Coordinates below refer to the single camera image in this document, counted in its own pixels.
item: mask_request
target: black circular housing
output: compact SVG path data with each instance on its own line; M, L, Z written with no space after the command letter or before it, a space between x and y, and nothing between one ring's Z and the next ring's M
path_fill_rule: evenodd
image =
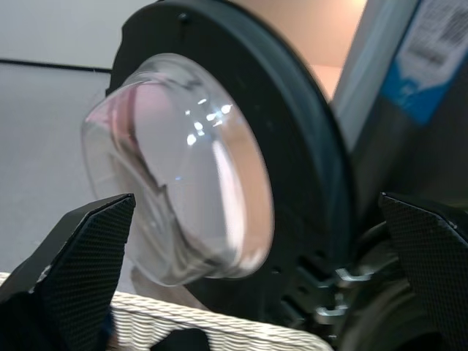
M286 43L231 3L164 0L135 13L123 27L107 92L160 53L186 56L223 85L257 139L273 192L274 239L263 267L245 279L188 288L218 312L292 325L290 314L300 319L310 301L324 298L307 284L324 285L350 257L351 172L331 109Z

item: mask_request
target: transparent lens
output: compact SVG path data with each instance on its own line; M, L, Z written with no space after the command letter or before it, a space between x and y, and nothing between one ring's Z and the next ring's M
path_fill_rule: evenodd
M273 201L257 142L235 102L195 62L150 58L83 125L98 197L134 192L127 252L153 281L257 270L273 235Z

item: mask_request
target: barcode label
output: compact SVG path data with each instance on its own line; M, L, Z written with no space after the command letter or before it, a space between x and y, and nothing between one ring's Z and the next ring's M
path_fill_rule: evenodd
M447 55L436 51L433 48L429 48L418 42L412 42L408 48L408 53L427 61L434 66L442 66L447 60Z
M468 50L468 1L422 0L397 59L419 89L450 80Z
M458 8L448 21L440 39L452 45L461 45L468 35L468 10Z

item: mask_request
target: wicker basket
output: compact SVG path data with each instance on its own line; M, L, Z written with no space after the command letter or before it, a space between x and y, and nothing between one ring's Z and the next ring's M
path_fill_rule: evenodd
M0 273L0 284L8 273ZM250 322L222 314L116 292L112 300L118 347L148 350L175 329L201 328L213 351L331 351L322 339L304 331Z

